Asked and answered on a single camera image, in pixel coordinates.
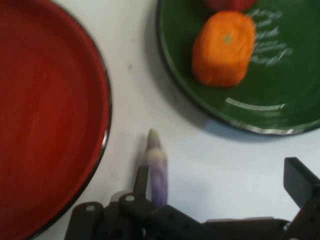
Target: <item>plate rim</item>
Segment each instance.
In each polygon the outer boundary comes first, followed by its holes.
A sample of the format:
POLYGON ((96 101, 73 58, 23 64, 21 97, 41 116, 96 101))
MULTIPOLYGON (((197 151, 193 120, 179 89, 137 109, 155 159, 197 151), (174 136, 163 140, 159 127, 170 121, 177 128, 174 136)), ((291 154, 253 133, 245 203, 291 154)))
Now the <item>plate rim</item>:
POLYGON ((158 0, 156 6, 156 20, 155 20, 155 29, 156 29, 156 40, 157 45, 160 51, 161 59, 164 62, 165 68, 167 72, 169 72, 173 82, 176 86, 180 89, 180 91, 198 108, 201 109, 202 112, 207 114, 208 116, 218 120, 221 123, 226 124, 229 127, 236 128, 238 130, 242 130, 245 132, 250 132, 258 135, 265 135, 265 136, 291 136, 291 135, 298 135, 306 132, 310 132, 312 130, 316 130, 320 128, 320 119, 317 119, 312 122, 296 125, 289 128, 260 128, 254 125, 250 125, 247 123, 240 122, 238 120, 234 120, 228 116, 225 116, 218 111, 211 111, 207 109, 203 103, 201 103, 194 94, 191 94, 189 90, 181 83, 179 77, 174 71, 174 67, 171 66, 169 58, 171 57, 168 53, 168 47, 164 40, 164 31, 162 27, 162 2, 165 0, 158 0))
POLYGON ((109 108, 109 117, 108 117, 108 124, 107 124, 106 128, 104 129, 103 140, 101 143, 101 149, 99 152, 99 156, 98 156, 97 160, 95 161, 94 166, 93 166, 92 170, 90 171, 89 175, 86 177, 85 181, 81 185, 81 187, 76 191, 76 193, 73 195, 73 197, 70 199, 70 201, 54 217, 52 217, 49 221, 47 221, 47 223, 45 223, 38 230, 34 231, 33 233, 29 234, 28 236, 25 236, 24 239, 26 239, 26 240, 35 239, 36 237, 41 235, 43 232, 45 232, 48 228, 50 228, 55 222, 57 222, 75 204, 75 202, 78 200, 78 198, 84 192, 84 190, 87 188, 88 184, 90 183, 93 176, 95 175, 95 173, 98 169, 98 166, 99 166, 99 164, 103 158, 103 155, 105 153, 107 143, 109 140, 109 136, 110 136, 112 119, 113 119, 113 100, 112 100, 113 98, 112 98, 112 86, 111 86, 111 81, 110 81, 110 75, 109 75, 109 71, 107 68, 107 62, 102 54, 102 51, 101 51, 99 45, 97 44, 97 40, 87 30, 85 25, 82 24, 82 22, 77 17, 75 17, 74 14, 72 14, 69 10, 67 10, 67 8, 63 7, 61 4, 59 4, 55 1, 52 1, 52 0, 48 0, 47 4, 50 4, 50 5, 54 6, 55 8, 58 8, 60 11, 64 12, 66 15, 68 15, 70 18, 72 18, 72 20, 76 23, 76 25, 88 36, 89 40, 92 42, 92 45, 95 48, 95 51, 99 56, 99 61, 100 61, 100 64, 102 65, 103 71, 104 71, 104 79, 105 79, 106 87, 107 87, 106 90, 109 94, 108 103, 106 104, 109 108))

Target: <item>red plate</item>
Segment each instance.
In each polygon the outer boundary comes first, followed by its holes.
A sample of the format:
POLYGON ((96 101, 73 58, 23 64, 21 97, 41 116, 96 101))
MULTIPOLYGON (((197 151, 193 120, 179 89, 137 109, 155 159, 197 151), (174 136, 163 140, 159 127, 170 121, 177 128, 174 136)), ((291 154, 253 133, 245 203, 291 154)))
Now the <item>red plate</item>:
POLYGON ((0 1, 0 239, 56 221, 94 174, 110 86, 85 30, 47 0, 0 1))

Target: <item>screw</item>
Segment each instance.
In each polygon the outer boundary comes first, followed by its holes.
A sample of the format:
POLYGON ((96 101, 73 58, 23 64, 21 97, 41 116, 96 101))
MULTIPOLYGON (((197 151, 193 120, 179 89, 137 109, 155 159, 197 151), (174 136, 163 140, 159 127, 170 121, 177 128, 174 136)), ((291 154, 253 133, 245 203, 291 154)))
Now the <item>screw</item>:
POLYGON ((135 200, 135 196, 132 196, 132 195, 128 195, 125 197, 125 200, 128 201, 128 202, 132 202, 135 200))

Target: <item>table surface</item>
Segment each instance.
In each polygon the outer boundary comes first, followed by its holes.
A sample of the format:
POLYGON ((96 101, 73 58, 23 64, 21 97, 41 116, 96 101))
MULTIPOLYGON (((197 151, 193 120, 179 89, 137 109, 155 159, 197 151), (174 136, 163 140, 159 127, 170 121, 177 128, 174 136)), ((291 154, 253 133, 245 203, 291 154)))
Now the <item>table surface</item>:
MULTIPOLYGON (((102 161, 76 201, 108 205, 133 186, 146 134, 156 128, 168 155, 169 204, 198 221, 275 217, 298 207, 283 188, 285 157, 320 174, 320 130, 256 135, 219 123, 177 89, 160 58, 156 0, 56 0, 88 30, 106 61, 111 132, 102 161)), ((64 239, 73 207, 36 240, 64 239)))

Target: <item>white writing on plate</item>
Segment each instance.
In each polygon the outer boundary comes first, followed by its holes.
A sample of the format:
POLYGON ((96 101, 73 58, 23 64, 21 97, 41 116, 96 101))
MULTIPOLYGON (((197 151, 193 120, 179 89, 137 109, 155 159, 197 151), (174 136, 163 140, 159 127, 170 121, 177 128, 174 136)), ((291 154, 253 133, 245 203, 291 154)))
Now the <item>white writing on plate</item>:
POLYGON ((257 29, 251 62, 269 67, 280 63, 282 58, 289 57, 294 53, 294 50, 288 44, 277 40, 281 33, 279 26, 275 26, 272 29, 267 28, 283 16, 282 12, 272 12, 258 8, 248 15, 255 19, 255 27, 257 29), (268 52, 275 52, 275 55, 272 57, 262 55, 268 52))

